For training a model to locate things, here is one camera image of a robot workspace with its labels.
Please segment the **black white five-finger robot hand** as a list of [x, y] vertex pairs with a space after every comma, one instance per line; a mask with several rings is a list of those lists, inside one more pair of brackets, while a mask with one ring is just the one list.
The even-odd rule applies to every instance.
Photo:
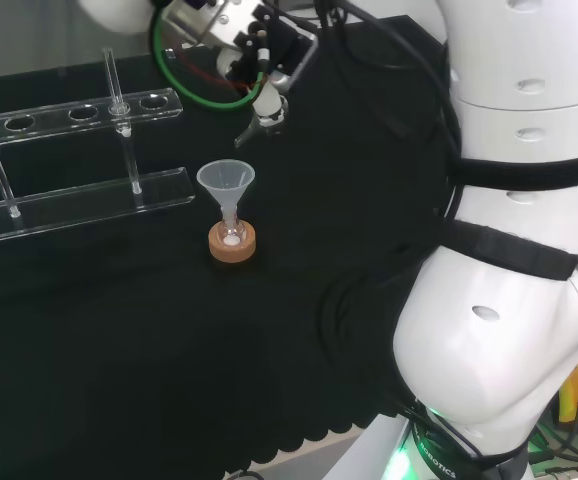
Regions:
[[[239, 52], [226, 48], [221, 49], [216, 61], [219, 75], [227, 79], [231, 67], [241, 57], [242, 54]], [[242, 147], [257, 136], [272, 137], [285, 126], [288, 102], [272, 84], [264, 84], [252, 107], [253, 115], [248, 127], [234, 141], [236, 148]]]

